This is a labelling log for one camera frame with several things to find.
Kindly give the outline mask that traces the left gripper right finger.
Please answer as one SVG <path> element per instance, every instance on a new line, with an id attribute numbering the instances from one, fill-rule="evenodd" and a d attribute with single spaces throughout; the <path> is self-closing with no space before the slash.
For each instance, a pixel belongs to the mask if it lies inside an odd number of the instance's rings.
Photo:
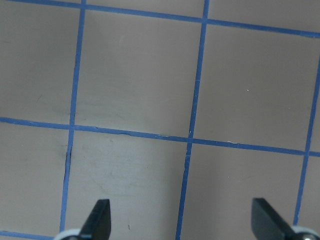
<path id="1" fill-rule="evenodd" d="M 295 235 L 289 224 L 264 198 L 253 198 L 250 225 L 257 240 L 290 240 Z"/>

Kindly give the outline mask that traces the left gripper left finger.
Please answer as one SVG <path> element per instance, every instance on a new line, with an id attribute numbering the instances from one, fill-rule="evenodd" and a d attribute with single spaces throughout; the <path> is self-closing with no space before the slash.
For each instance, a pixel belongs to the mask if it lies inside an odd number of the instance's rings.
<path id="1" fill-rule="evenodd" d="M 79 232 L 81 240 L 108 240 L 111 235 L 109 199 L 99 199 Z"/>

